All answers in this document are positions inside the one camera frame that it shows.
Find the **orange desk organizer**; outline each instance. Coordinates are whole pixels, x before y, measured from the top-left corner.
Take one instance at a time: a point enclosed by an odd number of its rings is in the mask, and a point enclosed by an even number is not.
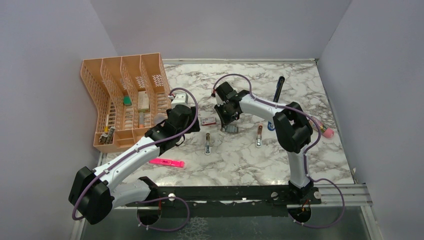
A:
[[[170,87],[160,53],[86,59],[81,78],[97,108],[93,145],[102,153],[129,149],[152,127],[156,115],[166,117],[166,110],[171,108],[167,97]],[[139,91],[147,92],[150,104],[150,112],[144,113],[143,128],[139,128],[137,110]],[[129,107],[124,106],[125,95],[131,99]],[[99,143],[105,127],[115,127],[110,144]]]

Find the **wire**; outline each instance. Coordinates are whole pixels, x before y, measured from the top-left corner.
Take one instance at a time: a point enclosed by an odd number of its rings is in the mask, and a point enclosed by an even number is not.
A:
[[[147,201],[139,201],[138,203],[139,204],[149,204],[149,203],[153,203],[153,202],[156,202],[156,201],[162,201],[162,200],[165,200],[165,199],[177,199],[177,200],[180,200],[185,205],[185,208],[187,208],[187,218],[185,218],[185,221],[179,227],[171,228],[171,229],[164,229],[164,228],[158,228],[158,227],[154,227],[154,226],[144,225],[142,223],[142,221],[140,220],[139,214],[137,213],[138,226],[143,226],[143,227],[146,227],[147,229],[153,229],[153,230],[158,230],[158,231],[162,231],[162,232],[175,232],[175,231],[178,231],[178,230],[184,228],[184,226],[186,226],[187,223],[189,223],[189,220],[190,220],[190,208],[189,208],[189,205],[187,204],[187,202],[184,199],[177,197],[177,196],[165,196],[165,197],[160,197],[160,198],[147,200]]]
[[[191,92],[189,92],[187,89],[185,89],[185,88],[182,88],[182,87],[176,87],[176,88],[174,88],[174,89],[172,89],[170,92],[169,92],[169,95],[171,95],[174,91],[177,91],[177,90],[181,90],[181,91],[184,91],[184,92],[186,92],[188,95],[190,95],[190,97],[193,99],[193,102],[194,102],[194,105],[195,105],[195,108],[196,108],[196,113],[195,113],[195,117],[193,118],[193,121],[191,122],[191,124],[185,129],[185,130],[183,130],[182,132],[180,132],[180,133],[178,133],[178,134],[175,134],[174,136],[170,136],[170,137],[167,137],[167,138],[164,138],[164,139],[161,139],[161,140],[157,140],[157,141],[154,141],[154,142],[151,142],[151,143],[148,143],[148,144],[145,144],[145,145],[143,145],[143,146],[140,146],[140,147],[138,147],[138,148],[135,148],[134,150],[132,150],[132,151],[130,151],[130,152],[128,152],[127,154],[125,154],[121,159],[119,159],[118,161],[116,161],[114,164],[112,164],[112,165],[110,165],[106,170],[107,171],[111,171],[114,167],[116,167],[118,164],[120,164],[120,163],[122,163],[122,161],[124,161],[125,159],[127,159],[128,157],[130,157],[131,155],[133,155],[133,154],[135,154],[135,153],[137,153],[137,152],[139,152],[140,150],[142,150],[142,149],[144,149],[144,148],[147,148],[147,147],[150,147],[150,146],[153,146],[153,145],[156,145],[156,144],[160,144],[160,143],[163,143],[163,142],[166,142],[166,141],[169,141],[169,140],[171,140],[171,139],[174,139],[174,138],[178,138],[178,137],[180,137],[181,135],[183,135],[183,134],[185,134],[189,129],[191,129],[192,127],[193,127],[193,125],[196,123],[196,120],[198,119],[197,118],[197,116],[198,116],[198,114],[199,114],[199,105],[198,105],[198,102],[196,101],[196,98],[195,98],[195,96],[193,96],[193,94],[191,93]],[[78,210],[78,206],[80,205],[80,203],[81,203],[81,200],[83,199],[83,197],[86,195],[86,193],[88,192],[88,190],[91,188],[91,186],[97,181],[97,180],[99,180],[103,175],[105,175],[106,174],[106,170],[104,170],[104,171],[102,171],[101,173],[99,173],[99,175],[97,175],[86,187],[85,187],[85,189],[81,192],[81,194],[79,195],[79,197],[78,197],[78,199],[76,200],[76,203],[75,203],[75,205],[73,206],[73,210],[72,210],[72,219],[73,220],[75,220],[75,221],[77,221],[77,220],[81,220],[81,219],[83,219],[84,218],[84,216],[80,216],[80,217],[77,217],[76,216],[76,214],[77,214],[77,210]]]
[[[317,123],[317,121],[314,120],[313,117],[311,117],[310,115],[306,114],[305,112],[303,112],[301,110],[298,110],[296,108],[293,108],[293,107],[290,107],[290,106],[286,106],[286,105],[278,105],[276,103],[273,104],[273,102],[268,102],[266,100],[263,100],[263,99],[260,99],[260,98],[258,98],[256,96],[254,96],[253,93],[252,93],[252,83],[251,83],[251,81],[246,76],[241,75],[241,74],[230,73],[230,74],[226,74],[226,75],[220,77],[215,82],[215,84],[213,85],[212,94],[215,93],[215,87],[217,86],[218,82],[221,81],[222,79],[226,78],[226,77],[229,77],[229,76],[237,76],[237,77],[244,78],[249,83],[249,94],[250,94],[250,96],[255,101],[258,101],[258,102],[263,103],[265,105],[268,105],[270,107],[275,107],[275,108],[280,108],[280,109],[288,109],[288,110],[294,111],[294,112],[299,113],[299,114],[307,117],[308,119],[310,119],[313,122],[313,124],[315,124],[315,126],[319,126],[319,124]],[[333,223],[330,223],[330,224],[327,224],[327,225],[323,225],[323,226],[315,226],[315,225],[304,224],[302,222],[299,222],[299,221],[293,219],[295,223],[297,223],[299,225],[302,225],[303,227],[312,228],[312,229],[324,229],[324,228],[329,228],[329,227],[334,226],[335,224],[337,224],[338,222],[340,222],[340,220],[342,219],[343,215],[345,214],[345,208],[346,208],[345,207],[345,198],[343,197],[342,191],[340,190],[340,188],[334,182],[332,182],[331,180],[329,180],[327,178],[320,178],[318,180],[314,180],[314,179],[312,179],[312,177],[308,173],[308,162],[307,162],[306,153],[313,146],[317,145],[317,143],[320,141],[320,139],[321,139],[321,132],[318,131],[318,137],[316,138],[316,140],[303,151],[304,172],[305,172],[306,176],[308,177],[308,179],[311,180],[312,182],[318,183],[318,182],[321,182],[321,181],[327,181],[327,182],[329,182],[330,184],[332,184],[337,189],[337,191],[340,193],[340,197],[341,197],[342,211],[341,211],[340,216]]]
[[[309,202],[309,198],[308,199],[306,199],[306,201],[304,202],[304,204],[302,204],[302,208],[307,204]]]

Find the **marble countertop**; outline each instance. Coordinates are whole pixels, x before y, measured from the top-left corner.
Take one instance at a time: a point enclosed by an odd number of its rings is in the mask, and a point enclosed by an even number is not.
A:
[[[200,132],[186,134],[183,145],[174,147],[161,158],[185,162],[184,168],[147,163],[128,176],[129,183],[147,176],[158,186],[230,186],[284,185],[290,178],[289,161],[277,141],[275,131],[267,129],[263,119],[242,114],[236,121],[239,133],[221,131],[219,117],[214,110],[215,98],[211,89],[215,81],[228,73],[247,76],[252,92],[258,97],[274,98],[279,76],[286,78],[279,98],[280,103],[300,103],[304,112],[316,116],[334,130],[334,137],[321,141],[309,150],[309,171],[312,178],[328,178],[336,184],[353,184],[348,162],[336,129],[333,114],[314,63],[280,64],[167,64],[166,75],[171,88],[191,91],[199,103],[199,117],[215,117],[216,125],[201,126]],[[248,83],[240,77],[226,79],[237,90],[248,90]],[[262,123],[262,147],[255,147],[258,124]],[[206,133],[211,137],[211,154],[204,154]],[[314,131],[311,140],[318,134]],[[120,153],[109,153],[107,163]]]

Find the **white wall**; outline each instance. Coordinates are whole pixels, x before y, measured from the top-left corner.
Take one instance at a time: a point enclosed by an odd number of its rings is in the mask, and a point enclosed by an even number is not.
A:
[[[319,58],[351,0],[91,0],[119,55]]]
[[[385,240],[424,234],[424,1],[353,0],[318,62]]]
[[[1,1],[0,35],[0,239],[69,239],[75,174],[98,158],[81,63],[116,51],[88,0]]]

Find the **purple cable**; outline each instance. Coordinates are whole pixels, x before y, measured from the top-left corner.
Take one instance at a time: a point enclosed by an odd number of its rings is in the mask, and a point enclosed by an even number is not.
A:
[[[160,198],[156,198],[156,199],[152,199],[152,200],[147,200],[147,201],[139,201],[138,203],[140,203],[140,204],[149,204],[149,203],[153,203],[153,202],[157,202],[157,201],[162,201],[162,200],[165,200],[165,199],[177,199],[177,200],[180,200],[185,205],[185,207],[187,208],[187,218],[185,219],[185,221],[179,227],[171,228],[171,229],[164,229],[164,228],[158,228],[158,227],[154,227],[154,226],[144,225],[142,223],[142,221],[140,221],[140,216],[137,213],[137,221],[139,223],[139,226],[143,226],[143,227],[146,227],[148,229],[158,230],[158,231],[162,231],[162,232],[175,232],[177,230],[180,230],[180,229],[184,228],[184,226],[187,225],[187,223],[189,223],[189,220],[190,220],[190,208],[189,208],[189,205],[187,204],[186,201],[184,201],[184,199],[182,199],[180,197],[177,197],[177,196],[165,196],[165,197],[160,197]]]
[[[309,116],[308,114],[306,114],[305,112],[303,112],[301,110],[298,110],[298,109],[293,108],[293,107],[290,107],[290,106],[285,106],[285,105],[275,105],[275,104],[272,104],[270,102],[267,102],[267,101],[265,101],[263,99],[260,99],[260,98],[255,97],[253,95],[253,93],[252,93],[252,83],[251,83],[251,81],[246,76],[241,75],[241,74],[230,73],[230,74],[226,74],[226,75],[220,77],[215,82],[215,84],[213,85],[213,89],[212,89],[213,93],[215,93],[215,87],[217,86],[218,82],[221,81],[222,79],[226,78],[226,77],[229,77],[229,76],[237,76],[237,77],[244,78],[249,83],[249,94],[250,94],[250,96],[255,101],[258,101],[258,102],[263,103],[265,105],[268,105],[270,107],[277,107],[277,108],[280,108],[280,109],[288,109],[288,110],[294,111],[296,113],[302,114],[305,117],[307,117],[308,119],[310,119],[313,122],[313,124],[315,124],[315,126],[319,126],[319,124],[311,116]],[[343,215],[345,214],[345,198],[343,197],[343,194],[342,194],[342,191],[340,190],[340,188],[334,182],[332,182],[331,180],[329,180],[327,178],[320,178],[318,180],[314,180],[314,179],[312,179],[312,177],[309,176],[306,153],[308,152],[309,149],[311,149],[313,146],[315,146],[320,141],[320,139],[321,139],[321,132],[318,131],[318,137],[316,138],[316,140],[304,150],[304,152],[303,152],[303,166],[304,166],[304,171],[305,171],[306,176],[312,182],[318,183],[318,182],[321,182],[321,181],[327,181],[327,182],[329,182],[330,184],[332,184],[337,189],[337,191],[340,193],[340,197],[341,197],[342,211],[341,211],[340,216],[333,223],[330,223],[330,224],[327,224],[327,225],[324,225],[324,226],[314,226],[314,225],[304,224],[304,223],[298,222],[298,221],[296,221],[296,220],[293,219],[295,223],[297,223],[299,225],[302,225],[304,227],[307,227],[307,228],[312,228],[312,229],[324,229],[324,228],[332,227],[335,224],[337,224],[338,222],[340,222],[340,220],[342,219]]]
[[[184,131],[182,131],[182,132],[180,132],[180,133],[178,133],[178,134],[176,134],[176,135],[174,135],[174,136],[170,136],[170,137],[167,137],[167,138],[164,138],[164,139],[161,139],[161,140],[157,140],[157,141],[154,141],[154,142],[151,142],[151,143],[148,143],[148,144],[145,144],[145,145],[143,145],[143,146],[140,146],[140,147],[138,147],[138,148],[136,148],[136,149],[134,149],[134,150],[132,150],[132,151],[130,151],[129,153],[127,153],[127,154],[125,154],[120,160],[118,160],[118,161],[116,161],[114,164],[112,164],[112,165],[110,165],[108,168],[107,168],[107,170],[110,172],[114,167],[116,167],[118,164],[120,164],[122,161],[124,161],[126,158],[128,158],[129,156],[131,156],[131,155],[133,155],[134,153],[136,153],[136,152],[138,152],[138,151],[140,151],[140,150],[142,150],[142,149],[144,149],[144,148],[147,148],[147,147],[150,147],[150,146],[153,146],[153,145],[156,145],[156,144],[160,144],[160,143],[163,143],[163,142],[166,142],[166,141],[169,141],[169,140],[171,140],[171,139],[174,139],[174,138],[178,138],[179,136],[181,136],[181,135],[183,135],[183,134],[185,134],[189,129],[191,129],[192,127],[193,127],[193,125],[196,123],[196,120],[197,120],[197,115],[199,114],[199,105],[198,105],[198,102],[196,101],[196,98],[195,98],[195,96],[193,96],[193,94],[191,93],[191,92],[189,92],[187,89],[185,89],[185,88],[182,88],[182,87],[176,87],[176,88],[174,88],[174,89],[172,89],[170,92],[169,92],[169,95],[171,95],[174,91],[176,91],[176,90],[182,90],[182,91],[184,91],[184,92],[186,92],[186,93],[188,93],[188,95],[190,95],[190,97],[193,99],[193,102],[194,102],[194,105],[195,105],[195,107],[196,107],[196,114],[195,114],[195,118],[193,119],[193,121],[191,122],[191,124],[184,130]],[[75,221],[77,221],[77,220],[81,220],[81,219],[83,219],[84,218],[84,216],[80,216],[80,217],[77,217],[76,216],[76,213],[77,213],[77,209],[78,209],[78,206],[80,205],[80,203],[81,203],[81,200],[83,199],[83,197],[86,195],[86,193],[87,193],[87,191],[91,188],[91,186],[97,181],[97,180],[99,180],[103,175],[105,175],[106,173],[105,173],[105,171],[102,171],[99,175],[97,175],[88,185],[87,185],[87,187],[85,187],[85,189],[81,192],[81,195],[79,195],[79,197],[78,197],[78,199],[76,200],[76,203],[75,203],[75,205],[74,205],[74,207],[73,207],[73,210],[72,210],[72,219],[73,220],[75,220]]]

